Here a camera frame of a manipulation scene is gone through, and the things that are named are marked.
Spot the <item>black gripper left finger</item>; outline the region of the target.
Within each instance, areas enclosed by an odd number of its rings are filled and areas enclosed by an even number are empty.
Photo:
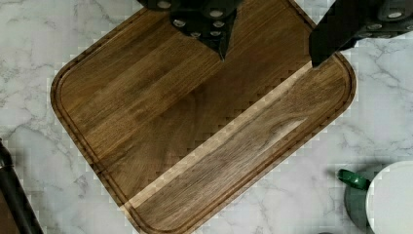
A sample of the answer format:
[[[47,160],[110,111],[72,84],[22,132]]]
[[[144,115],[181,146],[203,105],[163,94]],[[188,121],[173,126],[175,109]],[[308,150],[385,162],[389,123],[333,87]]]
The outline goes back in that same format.
[[[169,12],[177,30],[209,47],[224,61],[237,9],[244,0],[137,0],[144,8]]]

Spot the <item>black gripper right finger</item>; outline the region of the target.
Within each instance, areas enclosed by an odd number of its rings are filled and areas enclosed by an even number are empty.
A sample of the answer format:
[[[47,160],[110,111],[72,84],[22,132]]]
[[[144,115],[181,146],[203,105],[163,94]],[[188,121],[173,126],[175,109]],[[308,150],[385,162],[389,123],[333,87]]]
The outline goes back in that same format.
[[[412,31],[413,0],[336,0],[309,37],[312,66],[365,38]]]

